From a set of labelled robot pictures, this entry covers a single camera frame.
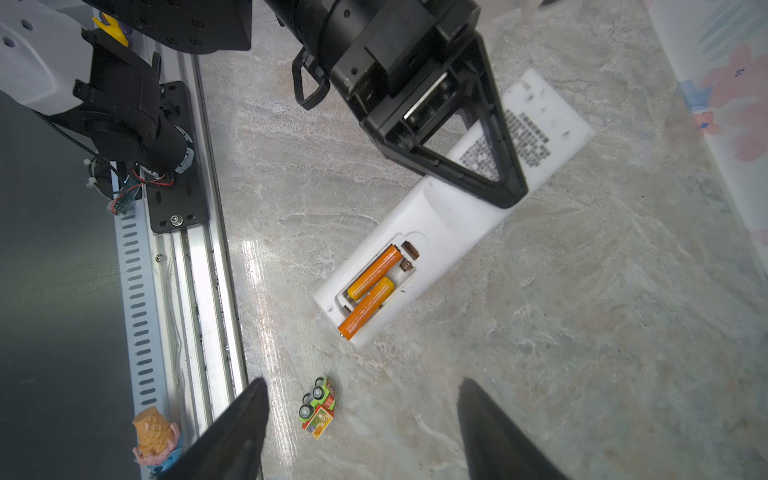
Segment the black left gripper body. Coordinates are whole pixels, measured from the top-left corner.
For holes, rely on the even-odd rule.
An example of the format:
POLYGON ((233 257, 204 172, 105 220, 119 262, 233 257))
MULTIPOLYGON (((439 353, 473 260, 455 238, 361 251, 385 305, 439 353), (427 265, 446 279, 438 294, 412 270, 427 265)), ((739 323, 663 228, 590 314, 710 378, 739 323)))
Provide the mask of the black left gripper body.
POLYGON ((458 52, 479 14, 474 1, 338 1, 326 23, 330 81, 362 120, 458 52))

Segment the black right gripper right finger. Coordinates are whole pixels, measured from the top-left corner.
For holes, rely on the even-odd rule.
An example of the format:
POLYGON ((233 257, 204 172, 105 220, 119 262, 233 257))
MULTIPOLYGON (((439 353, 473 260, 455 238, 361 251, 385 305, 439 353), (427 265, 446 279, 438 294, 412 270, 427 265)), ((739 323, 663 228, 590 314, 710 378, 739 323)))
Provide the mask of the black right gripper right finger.
POLYGON ((475 380, 461 383, 457 413, 470 478, 566 477, 475 380))

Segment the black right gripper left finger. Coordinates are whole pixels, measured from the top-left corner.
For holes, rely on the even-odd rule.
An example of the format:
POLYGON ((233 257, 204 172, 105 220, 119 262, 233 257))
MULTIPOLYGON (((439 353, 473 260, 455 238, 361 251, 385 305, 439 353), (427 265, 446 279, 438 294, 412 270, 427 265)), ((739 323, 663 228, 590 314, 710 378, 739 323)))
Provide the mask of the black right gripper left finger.
POLYGON ((161 479, 257 479, 270 403, 256 378, 161 479))

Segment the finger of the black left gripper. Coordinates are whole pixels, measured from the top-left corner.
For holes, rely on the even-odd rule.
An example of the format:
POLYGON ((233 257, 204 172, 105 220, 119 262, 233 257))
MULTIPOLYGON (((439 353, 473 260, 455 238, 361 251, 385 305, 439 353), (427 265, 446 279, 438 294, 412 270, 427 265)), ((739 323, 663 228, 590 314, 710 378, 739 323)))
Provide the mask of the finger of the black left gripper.
POLYGON ((510 208, 529 191, 478 33, 425 60, 361 126, 387 158, 493 206, 510 208))

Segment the orange AA battery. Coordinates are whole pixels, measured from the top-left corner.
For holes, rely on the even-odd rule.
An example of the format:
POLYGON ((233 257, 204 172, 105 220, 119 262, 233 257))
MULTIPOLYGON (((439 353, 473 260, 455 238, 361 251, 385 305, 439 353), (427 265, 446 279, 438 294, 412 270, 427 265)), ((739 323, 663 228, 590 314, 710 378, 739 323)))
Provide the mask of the orange AA battery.
POLYGON ((338 330, 341 335, 345 339, 351 340, 382 307, 394 290, 395 285, 389 278, 384 277, 379 280, 339 326, 338 330))
POLYGON ((402 260, 400 250, 390 245, 371 265, 349 286, 347 297, 352 301, 360 300, 387 272, 402 260))

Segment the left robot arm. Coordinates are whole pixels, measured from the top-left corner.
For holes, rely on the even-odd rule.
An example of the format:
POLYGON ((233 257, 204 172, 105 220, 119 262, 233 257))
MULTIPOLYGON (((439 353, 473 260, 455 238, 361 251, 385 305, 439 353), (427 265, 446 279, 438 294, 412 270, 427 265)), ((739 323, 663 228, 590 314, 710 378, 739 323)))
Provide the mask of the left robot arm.
MULTIPOLYGON (((476 3, 273 1, 270 9, 301 45, 292 76, 302 108, 336 89, 388 159, 500 208, 527 194, 476 29, 476 3), (482 126, 495 178, 428 149, 454 115, 482 126)), ((180 174, 191 164, 193 148, 171 117, 159 63, 103 26, 87 29, 39 1, 3 2, 1 89, 52 125, 90 138, 113 162, 155 174, 180 174)))

